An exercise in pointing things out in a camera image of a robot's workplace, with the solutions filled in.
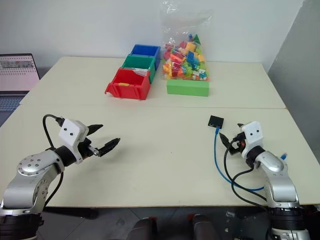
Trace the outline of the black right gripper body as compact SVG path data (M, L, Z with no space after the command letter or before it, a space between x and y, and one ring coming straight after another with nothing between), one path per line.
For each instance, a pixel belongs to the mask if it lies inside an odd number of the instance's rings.
M246 147L246 135L244 132L237 134L229 143L228 151L231 155L242 153Z

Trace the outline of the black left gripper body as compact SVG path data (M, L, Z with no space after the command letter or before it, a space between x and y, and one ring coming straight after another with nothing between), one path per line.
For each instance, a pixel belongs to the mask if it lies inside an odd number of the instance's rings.
M77 146L77 149L83 160L91 157L92 155L95 155L98 157L101 156L99 150L97 148L92 147L91 143L92 141L86 137L84 141L80 142Z

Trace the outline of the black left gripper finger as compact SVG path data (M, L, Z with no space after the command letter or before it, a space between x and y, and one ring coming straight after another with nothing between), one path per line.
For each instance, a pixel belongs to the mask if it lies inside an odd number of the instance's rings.
M105 154L109 153L110 151L112 151L120 142L120 138L114 138L111 141L107 142L103 147L101 147L100 149L98 149L98 157L102 157Z
M88 133L87 136L92 135L96 131L98 131L100 128L102 128L104 125L103 124L92 124L88 126Z

